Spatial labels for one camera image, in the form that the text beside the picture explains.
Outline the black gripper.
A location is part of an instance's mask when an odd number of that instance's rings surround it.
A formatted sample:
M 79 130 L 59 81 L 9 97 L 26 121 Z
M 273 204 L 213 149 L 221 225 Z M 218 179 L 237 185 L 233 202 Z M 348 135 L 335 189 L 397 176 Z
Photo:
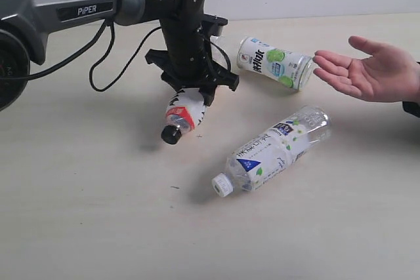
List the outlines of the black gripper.
M 189 61 L 185 66 L 176 65 L 166 50 L 150 49 L 145 56 L 148 64 L 154 64 L 161 71 L 161 79 L 174 91 L 184 88 L 199 88 L 206 107 L 215 99 L 218 86 L 227 86 L 235 91 L 239 76 L 222 67 L 210 58 L 208 53 L 200 55 L 198 61 Z

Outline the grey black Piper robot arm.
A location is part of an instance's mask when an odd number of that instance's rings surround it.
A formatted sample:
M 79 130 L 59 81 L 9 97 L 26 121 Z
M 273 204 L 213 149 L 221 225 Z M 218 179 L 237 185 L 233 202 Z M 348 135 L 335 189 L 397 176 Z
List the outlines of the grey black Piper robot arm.
M 1 107 L 7 108 L 29 81 L 63 68 L 80 55 L 31 73 L 31 64 L 43 64 L 50 34 L 101 22 L 102 28 L 158 21 L 165 50 L 149 50 L 147 63 L 162 71 L 161 78 L 175 90 L 197 88 L 205 104 L 216 88 L 236 90 L 240 80 L 231 65 L 220 66 L 212 57 L 211 37 L 221 34 L 227 20 L 205 14 L 205 0 L 1 0 Z

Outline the open human hand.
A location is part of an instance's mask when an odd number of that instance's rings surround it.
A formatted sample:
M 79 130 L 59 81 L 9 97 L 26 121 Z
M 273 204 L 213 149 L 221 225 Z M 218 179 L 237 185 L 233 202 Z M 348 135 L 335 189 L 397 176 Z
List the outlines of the open human hand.
M 367 58 L 317 50 L 314 74 L 336 91 L 366 102 L 419 102 L 419 64 L 403 49 L 352 35 L 349 45 Z

